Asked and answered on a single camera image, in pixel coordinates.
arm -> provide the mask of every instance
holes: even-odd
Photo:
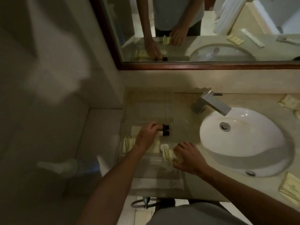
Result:
[[[153,144],[156,130],[156,122],[151,122],[140,130],[134,147],[100,180],[76,225],[117,224],[130,190],[135,168]]]
[[[172,37],[170,41],[171,45],[182,45],[187,36],[190,23],[193,21],[202,4],[204,4],[204,0],[190,0],[177,25],[170,33]]]
[[[137,9],[144,34],[145,49],[151,58],[162,59],[162,54],[151,34],[148,0],[137,0]]]
[[[193,143],[179,143],[174,149],[183,163],[174,167],[196,174],[230,200],[254,225],[297,224],[300,213],[293,208],[239,183],[210,167]]]

person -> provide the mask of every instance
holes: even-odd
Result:
[[[100,180],[77,220],[77,225],[117,224],[130,190],[135,168],[153,144],[157,128],[154,121],[142,127],[132,150]],[[208,182],[230,200],[253,225],[299,224],[299,212],[213,169],[193,143],[179,143],[174,150],[180,153],[183,159],[181,164],[174,161],[175,168],[197,175]],[[194,203],[159,210],[148,222],[148,225],[153,224],[246,223],[214,204]]]
[[[148,55],[162,59],[154,41],[149,21],[148,0],[137,0],[145,49]],[[171,36],[171,45],[182,45],[186,36],[199,36],[204,16],[204,0],[153,0],[154,25],[157,37]]]

mirror frame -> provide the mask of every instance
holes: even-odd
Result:
[[[202,62],[198,63],[137,63],[123,62],[114,39],[106,10],[100,0],[89,0],[102,30],[103,36],[118,70],[280,70],[300,69],[300,62],[263,61],[263,62]]]

sink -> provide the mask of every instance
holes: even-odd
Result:
[[[256,61],[247,50],[231,44],[210,44],[196,49],[190,61]]]
[[[201,143],[220,164],[243,175],[272,176],[293,160],[281,130],[267,117],[233,107],[228,115],[212,112],[200,127]]]

faucet spout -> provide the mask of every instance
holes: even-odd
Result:
[[[231,110],[230,106],[214,97],[213,91],[204,93],[200,98],[198,98],[197,101],[194,102],[192,110],[197,114],[201,114],[205,110],[205,105],[215,109],[223,116],[226,116]]]

